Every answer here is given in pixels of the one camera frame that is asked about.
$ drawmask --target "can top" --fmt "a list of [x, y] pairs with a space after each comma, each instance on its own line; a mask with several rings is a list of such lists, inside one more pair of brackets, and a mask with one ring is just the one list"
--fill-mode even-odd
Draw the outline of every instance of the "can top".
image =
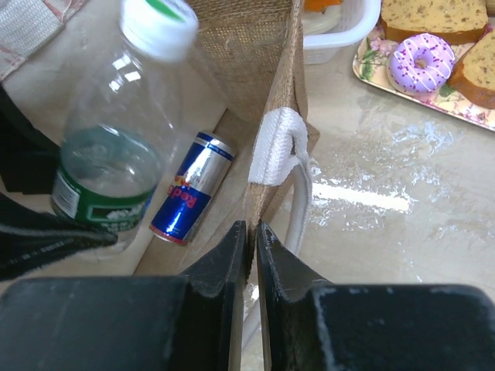
[[232, 157], [235, 157], [235, 155], [237, 154], [236, 151], [231, 146], [229, 146], [222, 138], [220, 138], [218, 135], [213, 134], [209, 131], [200, 131], [198, 133], [197, 137], [201, 138], [205, 141], [208, 141], [210, 144], [225, 151], [226, 153], [228, 153]]

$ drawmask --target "white rope handle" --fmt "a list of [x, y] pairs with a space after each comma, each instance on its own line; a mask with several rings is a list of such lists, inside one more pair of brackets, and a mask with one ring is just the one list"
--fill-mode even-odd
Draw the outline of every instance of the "white rope handle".
[[299, 252], [306, 230], [311, 201], [308, 131], [302, 117], [289, 107], [264, 115], [258, 132], [248, 181], [264, 186], [280, 186], [292, 173], [294, 199], [285, 235], [285, 248]]

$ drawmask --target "floral tray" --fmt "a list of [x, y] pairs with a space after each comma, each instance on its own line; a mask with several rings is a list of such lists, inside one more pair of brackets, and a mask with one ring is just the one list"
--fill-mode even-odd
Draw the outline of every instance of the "floral tray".
[[[474, 44], [453, 46], [456, 58], [459, 59], [472, 45]], [[354, 57], [353, 70], [356, 76], [365, 83], [399, 97], [495, 131], [495, 110], [476, 106], [448, 85], [442, 86], [435, 93], [420, 97], [410, 97], [395, 90], [388, 82], [386, 63], [396, 46], [396, 42], [384, 39], [382, 28], [375, 27], [360, 44]]]

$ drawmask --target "blue and silver can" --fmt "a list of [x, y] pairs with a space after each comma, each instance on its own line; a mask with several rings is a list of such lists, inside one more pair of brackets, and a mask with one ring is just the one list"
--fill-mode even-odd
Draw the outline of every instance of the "blue and silver can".
[[234, 156], [234, 150], [216, 135], [199, 132], [149, 226], [153, 233], [163, 240], [187, 244]]

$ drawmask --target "donut hole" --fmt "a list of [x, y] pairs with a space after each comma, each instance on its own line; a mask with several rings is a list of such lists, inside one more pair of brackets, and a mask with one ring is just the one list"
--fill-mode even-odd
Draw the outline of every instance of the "donut hole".
[[426, 61], [422, 58], [416, 58], [415, 59], [415, 67], [419, 68], [420, 70], [424, 70], [428, 64]]

